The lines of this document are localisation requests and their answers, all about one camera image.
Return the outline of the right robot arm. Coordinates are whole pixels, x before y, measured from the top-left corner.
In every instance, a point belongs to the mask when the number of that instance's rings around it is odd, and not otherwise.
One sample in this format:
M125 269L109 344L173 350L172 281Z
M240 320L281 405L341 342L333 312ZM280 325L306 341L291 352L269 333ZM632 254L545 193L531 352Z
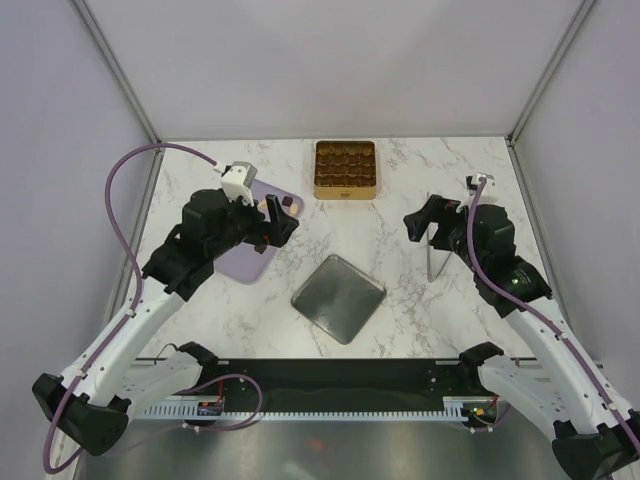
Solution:
M485 342L464 351L457 382L506 401L551 443L571 479L605 479L639 459L639 412L586 354L538 270L516 253L515 226L504 208L464 206L432 195L404 217L408 238L455 254L472 271L480 297L519 335L546 371L542 383Z

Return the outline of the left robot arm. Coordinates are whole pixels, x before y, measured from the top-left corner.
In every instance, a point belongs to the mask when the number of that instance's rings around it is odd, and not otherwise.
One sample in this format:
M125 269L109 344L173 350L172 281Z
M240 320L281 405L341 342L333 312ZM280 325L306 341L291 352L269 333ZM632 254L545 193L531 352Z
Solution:
M182 208L182 217L142 269L130 303L61 374L43 373L32 392L46 418L93 456L108 452L128 424L166 397L192 389L213 391L215 356L190 342L169 360L132 378L133 360L159 328L214 273L215 261L245 243L284 246L299 221L274 194L266 208L230 200L220 189L199 190Z

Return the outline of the metal tongs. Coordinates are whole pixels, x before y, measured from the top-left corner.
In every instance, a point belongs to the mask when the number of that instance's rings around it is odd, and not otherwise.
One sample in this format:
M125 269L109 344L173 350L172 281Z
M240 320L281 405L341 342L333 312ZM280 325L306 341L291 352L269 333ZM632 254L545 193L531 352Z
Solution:
M427 280L429 283L434 283L438 279L451 256L449 251L438 250L431 244L437 229L436 224L431 224L427 229Z

